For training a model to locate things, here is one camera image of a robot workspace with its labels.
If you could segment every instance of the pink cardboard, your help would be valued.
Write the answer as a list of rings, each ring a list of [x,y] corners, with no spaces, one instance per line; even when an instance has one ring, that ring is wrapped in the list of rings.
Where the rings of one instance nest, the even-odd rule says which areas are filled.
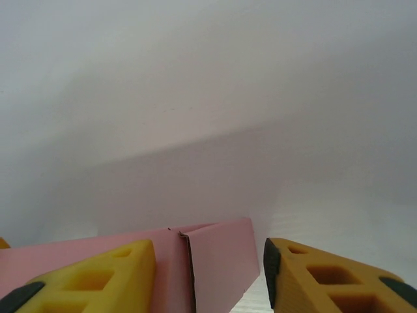
[[[210,297],[213,291],[218,296],[216,290],[223,289],[223,286],[225,286],[218,286],[218,282],[224,284],[224,280],[235,279],[236,270],[234,268],[236,266],[240,271],[248,270],[248,272],[240,272],[243,278],[238,278],[235,283],[227,283],[229,288],[237,288],[227,291],[230,293],[230,297],[223,294],[222,299],[215,299],[215,306],[208,306],[218,310],[206,310],[204,308],[201,311],[228,312],[231,303],[236,303],[240,299],[242,289],[248,288],[253,282],[253,268],[257,268],[256,252],[254,252],[254,258],[252,257],[252,224],[248,219],[172,229],[135,231],[112,236],[0,250],[0,299],[13,289],[24,285],[28,280],[48,271],[59,269],[132,241],[151,239],[157,261],[151,312],[191,313],[193,311],[190,305],[193,286],[191,286],[188,247],[184,239],[179,237],[179,232],[187,233],[192,238],[192,246],[193,249],[195,248],[195,251],[192,252],[193,260],[195,259],[197,265],[198,279],[201,280],[196,285],[198,287],[196,288],[196,294],[201,301],[201,305],[208,302],[207,297]],[[250,232],[252,239],[248,238],[246,240],[244,236]],[[215,240],[219,237],[222,238],[223,243],[216,245]],[[231,247],[233,242],[237,245],[235,248]],[[199,245],[207,245],[208,251],[211,251],[217,257],[207,258],[205,247]],[[237,254],[231,256],[230,252],[236,252]],[[235,263],[239,257],[247,258],[243,262],[244,265]],[[250,260],[255,262],[252,266],[248,265],[248,262],[251,262]],[[206,273],[202,271],[204,266],[207,269]],[[211,273],[213,277],[224,275],[222,276],[223,280],[212,279],[209,272],[213,270],[220,271],[219,273]]]
[[[194,271],[196,312],[228,313],[259,276],[249,218],[184,233]]]
[[[38,275],[140,239],[151,239],[156,254],[152,312],[191,312],[186,246],[168,229],[0,250],[0,299]]]

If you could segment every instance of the white surface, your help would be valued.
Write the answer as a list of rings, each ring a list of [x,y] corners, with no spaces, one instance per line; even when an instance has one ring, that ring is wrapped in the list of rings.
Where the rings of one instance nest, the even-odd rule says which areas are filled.
[[[416,286],[416,13],[414,0],[3,1],[1,235],[250,216],[259,250],[284,236]],[[258,294],[244,312],[267,307]]]

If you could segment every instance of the square cutout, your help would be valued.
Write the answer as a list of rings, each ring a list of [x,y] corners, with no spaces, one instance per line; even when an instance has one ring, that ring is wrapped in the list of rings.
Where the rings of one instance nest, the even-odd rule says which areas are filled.
[[[290,252],[293,253],[293,254],[307,254],[308,253],[308,252],[306,252],[302,249],[299,249],[295,246],[289,246],[288,250],[290,250]]]
[[[87,303],[46,303],[36,313],[82,313]]]
[[[76,273],[75,277],[66,285],[65,290],[103,290],[113,275],[113,271],[82,271]]]
[[[125,258],[127,256],[129,256],[132,253],[132,249],[125,249],[125,250],[121,250],[119,252],[114,253],[113,257],[114,258]]]
[[[374,295],[329,295],[342,313],[394,313]]]
[[[360,281],[347,269],[333,265],[313,265],[307,270],[321,285],[360,284]]]

